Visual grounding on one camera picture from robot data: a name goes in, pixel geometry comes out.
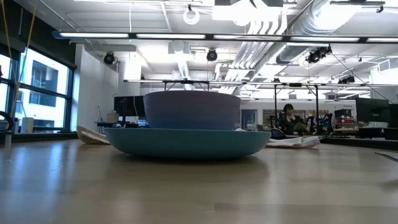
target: person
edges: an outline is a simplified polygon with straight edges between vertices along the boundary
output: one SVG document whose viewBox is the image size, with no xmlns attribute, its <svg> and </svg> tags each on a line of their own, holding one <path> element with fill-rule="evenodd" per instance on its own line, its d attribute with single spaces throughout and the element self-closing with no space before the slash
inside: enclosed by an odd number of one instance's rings
<svg viewBox="0 0 398 224">
<path fill-rule="evenodd" d="M 294 134 L 294 126 L 299 122 L 299 117 L 294 116 L 294 108 L 290 103 L 284 106 L 284 114 L 280 118 L 280 129 L 285 134 Z"/>
</svg>

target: black monitor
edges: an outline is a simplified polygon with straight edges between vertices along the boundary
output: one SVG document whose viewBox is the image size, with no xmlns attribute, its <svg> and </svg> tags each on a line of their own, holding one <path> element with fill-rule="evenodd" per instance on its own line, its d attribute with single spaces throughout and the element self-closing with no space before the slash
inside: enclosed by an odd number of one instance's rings
<svg viewBox="0 0 398 224">
<path fill-rule="evenodd" d="M 388 126 L 390 128 L 398 128 L 398 105 L 390 105 L 390 122 Z"/>
<path fill-rule="evenodd" d="M 113 110 L 119 116 L 140 116 L 145 117 L 144 97 L 143 96 L 116 96 L 114 98 Z"/>
<path fill-rule="evenodd" d="M 388 100 L 356 98 L 356 117 L 363 122 L 385 122 L 390 121 Z"/>
</svg>

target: dark hair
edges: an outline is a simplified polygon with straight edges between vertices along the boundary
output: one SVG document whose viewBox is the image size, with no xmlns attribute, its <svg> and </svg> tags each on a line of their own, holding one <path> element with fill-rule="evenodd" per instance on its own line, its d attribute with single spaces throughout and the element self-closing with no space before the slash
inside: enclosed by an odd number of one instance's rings
<svg viewBox="0 0 398 224">
<path fill-rule="evenodd" d="M 284 106 L 284 113 L 286 113 L 287 110 L 294 110 L 293 105 L 291 105 L 290 103 L 286 104 Z"/>
</svg>

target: blue bowl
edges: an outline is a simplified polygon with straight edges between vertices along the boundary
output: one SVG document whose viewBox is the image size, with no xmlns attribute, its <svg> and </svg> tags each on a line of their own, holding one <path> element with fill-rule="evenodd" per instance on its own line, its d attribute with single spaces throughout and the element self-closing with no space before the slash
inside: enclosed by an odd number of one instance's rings
<svg viewBox="0 0 398 224">
<path fill-rule="evenodd" d="M 271 133 L 106 128 L 105 135 L 113 147 L 135 156 L 169 159 L 235 159 L 263 149 Z"/>
<path fill-rule="evenodd" d="M 241 99 L 209 91 L 160 91 L 144 96 L 151 128 L 233 130 Z"/>
</svg>

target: teal plate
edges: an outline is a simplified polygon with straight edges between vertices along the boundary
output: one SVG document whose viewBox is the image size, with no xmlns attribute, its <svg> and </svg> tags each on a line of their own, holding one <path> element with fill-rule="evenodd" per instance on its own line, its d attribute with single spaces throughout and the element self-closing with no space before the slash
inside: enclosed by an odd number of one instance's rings
<svg viewBox="0 0 398 224">
<path fill-rule="evenodd" d="M 106 128 L 113 147 L 135 156 L 170 159 L 235 159 L 263 149 L 268 132 Z"/>
</svg>

